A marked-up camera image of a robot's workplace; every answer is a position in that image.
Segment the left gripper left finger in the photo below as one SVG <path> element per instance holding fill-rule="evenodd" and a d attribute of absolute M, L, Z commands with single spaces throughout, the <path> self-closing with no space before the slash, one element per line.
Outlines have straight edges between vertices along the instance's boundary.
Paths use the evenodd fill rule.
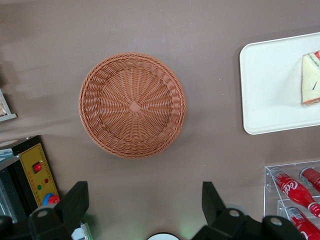
<path fill-rule="evenodd" d="M 87 181 L 78 181 L 54 206 L 35 210 L 28 220 L 33 240 L 71 240 L 89 208 Z"/>

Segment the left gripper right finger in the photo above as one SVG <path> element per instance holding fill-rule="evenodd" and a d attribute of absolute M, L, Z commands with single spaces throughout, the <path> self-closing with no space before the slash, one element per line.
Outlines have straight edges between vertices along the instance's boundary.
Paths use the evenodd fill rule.
<path fill-rule="evenodd" d="M 236 208 L 227 208 L 212 182 L 202 183 L 202 211 L 206 220 L 194 240 L 251 240 L 247 217 Z"/>

